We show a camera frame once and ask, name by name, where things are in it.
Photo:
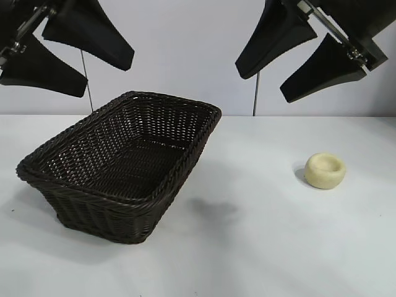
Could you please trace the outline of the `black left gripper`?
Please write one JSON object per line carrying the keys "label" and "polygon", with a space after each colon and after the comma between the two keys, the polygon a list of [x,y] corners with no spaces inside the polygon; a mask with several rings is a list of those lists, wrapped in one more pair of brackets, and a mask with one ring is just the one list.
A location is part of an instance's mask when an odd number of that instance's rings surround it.
{"label": "black left gripper", "polygon": [[87,78],[57,58],[42,37],[88,52],[127,71],[134,50],[98,1],[1,1],[1,84],[42,88],[83,97]]}

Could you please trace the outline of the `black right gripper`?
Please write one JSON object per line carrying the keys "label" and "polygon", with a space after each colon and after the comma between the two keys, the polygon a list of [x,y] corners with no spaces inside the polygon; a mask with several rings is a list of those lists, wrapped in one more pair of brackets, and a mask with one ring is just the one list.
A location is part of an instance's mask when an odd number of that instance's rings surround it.
{"label": "black right gripper", "polygon": [[372,71],[387,60],[372,38],[395,21],[395,1],[268,0],[235,62],[241,78],[249,79],[282,54],[317,38],[309,14],[315,14],[346,48],[326,34],[312,56],[281,85],[288,103],[359,81],[366,77],[361,66]]}

